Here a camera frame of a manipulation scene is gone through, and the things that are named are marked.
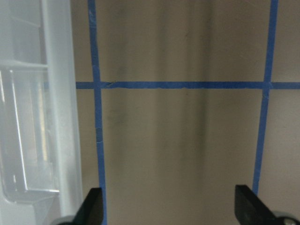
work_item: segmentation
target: clear plastic container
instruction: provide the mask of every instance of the clear plastic container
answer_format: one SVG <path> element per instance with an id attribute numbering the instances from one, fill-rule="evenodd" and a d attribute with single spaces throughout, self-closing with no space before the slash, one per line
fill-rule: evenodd
<path id="1" fill-rule="evenodd" d="M 82 201 L 69 1 L 0 0 L 0 29 L 0 224 L 49 225 Z"/>

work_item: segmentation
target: horizontal blue tape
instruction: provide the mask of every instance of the horizontal blue tape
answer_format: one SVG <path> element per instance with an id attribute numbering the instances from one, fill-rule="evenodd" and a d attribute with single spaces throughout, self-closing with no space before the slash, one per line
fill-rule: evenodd
<path id="1" fill-rule="evenodd" d="M 94 89 L 94 82 L 76 82 L 77 89 Z"/>
<path id="2" fill-rule="evenodd" d="M 101 88 L 128 88 L 128 89 L 263 89 L 264 82 L 101 82 Z"/>
<path id="3" fill-rule="evenodd" d="M 300 89 L 300 82 L 100 82 L 101 89 Z M 77 89 L 94 89 L 93 82 L 76 82 Z"/>

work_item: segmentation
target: blue painter's tape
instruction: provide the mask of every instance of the blue painter's tape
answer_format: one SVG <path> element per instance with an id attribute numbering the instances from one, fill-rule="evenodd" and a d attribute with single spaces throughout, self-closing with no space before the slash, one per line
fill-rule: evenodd
<path id="1" fill-rule="evenodd" d="M 263 89 L 266 82 L 101 82 L 102 89 Z"/>
<path id="2" fill-rule="evenodd" d="M 264 71 L 265 82 L 271 82 L 275 37 L 276 37 L 277 11 L 278 11 L 278 0 L 272 0 L 271 7 L 270 7 L 270 21 L 269 21 L 266 65 Z"/>
<path id="3" fill-rule="evenodd" d="M 259 128 L 258 128 L 258 139 L 257 139 L 253 187 L 252 187 L 253 192 L 256 194 L 258 193 L 259 179 L 261 176 L 261 169 L 262 169 L 263 147 L 264 147 L 266 125 L 267 125 L 269 93 L 270 93 L 269 89 L 264 89 L 262 91 L 261 115 L 260 115 Z"/>
<path id="4" fill-rule="evenodd" d="M 97 46 L 97 17 L 95 0 L 88 0 L 89 7 L 89 23 L 90 23 L 90 52 L 93 69 L 93 85 L 95 98 L 95 127 L 96 127 L 96 142 L 97 142 L 97 157 L 98 157 L 98 175 L 99 185 L 102 188 L 103 194 L 103 225 L 107 225 L 106 212 L 106 185 L 105 185 L 105 162 L 104 162 L 104 146 L 102 132 L 102 102 L 101 102 L 101 79 L 99 56 Z"/>
<path id="5" fill-rule="evenodd" d="M 77 89 L 94 89 L 94 82 L 76 82 Z"/>
<path id="6" fill-rule="evenodd" d="M 266 65 L 265 65 L 265 73 L 264 73 L 264 81 L 266 83 L 270 83 L 272 77 L 277 11 L 278 11 L 278 0 L 272 0 L 270 6 L 268 45 L 267 45 L 267 56 L 266 56 Z M 270 87 L 267 87 L 262 91 L 262 106 L 261 106 L 261 115 L 259 120 L 255 167 L 254 167 L 254 176 L 253 176 L 253 185 L 252 185 L 252 190 L 256 194 L 258 194 L 259 180 L 260 180 L 262 161 L 263 161 L 263 147 L 264 147 L 264 138 L 266 132 L 266 124 L 267 124 L 269 93 L 270 93 Z"/>
<path id="7" fill-rule="evenodd" d="M 76 82 L 77 89 L 94 89 L 94 82 Z M 300 89 L 300 82 L 101 82 L 101 89 Z"/>
<path id="8" fill-rule="evenodd" d="M 300 82 L 272 82 L 271 89 L 300 89 Z"/>

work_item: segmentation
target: vertical blue tape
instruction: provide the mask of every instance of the vertical blue tape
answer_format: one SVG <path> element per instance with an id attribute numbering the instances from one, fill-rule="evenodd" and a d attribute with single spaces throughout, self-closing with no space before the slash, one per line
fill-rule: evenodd
<path id="1" fill-rule="evenodd" d="M 263 147 L 264 147 L 264 138 L 266 133 L 268 104 L 269 104 L 269 95 L 270 95 L 270 86 L 271 86 L 268 84 L 271 84 L 271 77 L 272 77 L 277 11 L 278 11 L 278 0 L 272 0 L 270 6 L 268 45 L 267 45 L 266 65 L 265 65 L 264 80 L 263 80 L 267 84 L 266 85 L 267 88 L 264 88 L 262 90 L 261 115 L 259 121 L 255 168 L 254 168 L 253 186 L 252 186 L 252 190 L 256 194 L 258 194 L 259 180 L 261 176 L 261 168 L 262 168 L 262 161 L 263 161 Z"/>
<path id="2" fill-rule="evenodd" d="M 106 213 L 106 186 L 105 186 L 105 164 L 104 164 L 104 147 L 103 147 L 103 132 L 102 132 L 102 102 L 101 102 L 101 79 L 99 56 L 97 46 L 97 18 L 95 0 L 88 0 L 89 6 L 89 23 L 90 23 L 90 53 L 93 69 L 94 82 L 94 98 L 95 98 L 95 127 L 96 127 L 96 142 L 97 142 L 97 157 L 98 157 L 98 174 L 99 184 L 103 194 L 103 210 L 104 219 L 102 224 L 107 225 Z"/>

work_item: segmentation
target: blue tape line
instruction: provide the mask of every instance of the blue tape line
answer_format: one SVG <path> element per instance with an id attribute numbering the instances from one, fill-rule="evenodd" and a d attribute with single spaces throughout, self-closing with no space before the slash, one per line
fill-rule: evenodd
<path id="1" fill-rule="evenodd" d="M 90 52 L 93 69 L 94 98 L 95 98 L 95 127 L 98 157 L 99 184 L 103 194 L 104 219 L 102 224 L 107 225 L 106 213 L 106 185 L 105 185 L 105 164 L 104 164 L 104 146 L 102 133 L 102 102 L 100 88 L 100 67 L 97 46 L 97 18 L 95 0 L 88 0 L 89 23 L 90 23 Z"/>
<path id="2" fill-rule="evenodd" d="M 101 82 L 101 88 L 128 89 L 263 89 L 264 82 Z"/>
<path id="3" fill-rule="evenodd" d="M 300 89 L 300 82 L 272 82 L 271 89 Z"/>
<path id="4" fill-rule="evenodd" d="M 268 46 L 267 46 L 266 66 L 265 66 L 265 73 L 264 73 L 264 81 L 266 83 L 270 83 L 271 77 L 272 77 L 277 11 L 278 11 L 278 0 L 272 0 L 271 6 L 270 6 Z M 265 133 L 266 133 L 268 104 L 269 104 L 269 94 L 270 94 L 269 87 L 265 88 L 262 91 L 262 106 L 261 106 L 261 115 L 260 115 L 260 120 L 259 120 L 255 167 L 254 167 L 253 185 L 252 185 L 252 190 L 256 194 L 258 194 L 259 180 L 260 180 L 260 176 L 261 176 L 261 168 L 262 168 L 262 160 L 263 160 L 263 147 L 264 147 L 264 138 L 265 138 Z"/>
<path id="5" fill-rule="evenodd" d="M 94 82 L 76 82 L 77 89 L 94 89 Z"/>
<path id="6" fill-rule="evenodd" d="M 94 82 L 76 82 L 77 89 L 94 89 Z M 101 82 L 100 88 L 114 89 L 300 89 L 300 82 Z"/>
<path id="7" fill-rule="evenodd" d="M 269 89 L 264 89 L 262 91 L 262 105 L 261 105 L 261 114 L 259 119 L 255 167 L 254 167 L 253 186 L 252 186 L 252 190 L 256 194 L 258 194 L 259 180 L 260 180 L 261 169 L 262 169 L 263 147 L 264 147 L 266 125 L 267 125 L 269 94 L 270 94 Z"/>

